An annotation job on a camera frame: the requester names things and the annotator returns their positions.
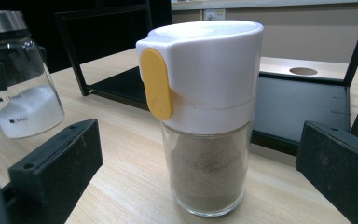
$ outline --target wooden table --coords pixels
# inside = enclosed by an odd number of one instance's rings
[[[132,49],[85,63],[82,69],[87,82],[93,83],[136,65]],[[324,71],[329,76],[345,74],[345,64],[271,58],[262,59],[261,69],[288,73],[293,66],[316,68],[319,75]],[[67,223],[348,223],[293,165],[278,160],[277,152],[268,149],[263,149],[267,157],[260,156],[255,146],[251,146],[254,153],[242,203],[224,217],[193,216],[171,195],[159,122],[149,112],[95,95],[82,96],[72,68],[54,73],[52,78],[65,119],[55,128],[28,138],[7,139],[0,133],[0,185],[9,180],[8,167],[64,127],[97,119],[103,166]],[[353,115],[358,110],[358,75],[351,88],[351,110]]]

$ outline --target clear glass jar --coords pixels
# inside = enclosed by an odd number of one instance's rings
[[[19,11],[0,11],[0,129],[9,138],[42,133],[64,118],[40,48]]]
[[[232,211],[243,197],[253,123],[208,135],[179,132],[161,123],[175,200],[201,217]]]

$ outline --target jar base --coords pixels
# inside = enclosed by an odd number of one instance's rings
[[[182,207],[184,208],[187,212],[196,215],[198,217],[221,217],[229,212],[231,212],[232,210],[234,210],[242,201],[243,198],[243,194],[241,194],[240,197],[238,197],[238,199],[232,203],[231,205],[227,206],[224,209],[221,210],[217,210],[217,211],[199,211],[199,210],[195,210],[193,208],[190,208],[188,206],[186,206],[184,203],[182,203],[175,195],[173,195],[173,197],[175,198],[176,202]]]

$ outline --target spice shaker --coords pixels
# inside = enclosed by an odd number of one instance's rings
[[[136,43],[173,197],[197,216],[222,216],[243,197],[263,29],[252,21],[194,21]]]
[[[42,133],[64,118],[40,48],[19,11],[0,11],[0,130],[9,138]]]

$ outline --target yellow button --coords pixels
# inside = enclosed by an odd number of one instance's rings
[[[169,119],[173,115],[173,102],[164,59],[154,49],[144,50],[141,55],[141,71],[150,112],[156,119]]]

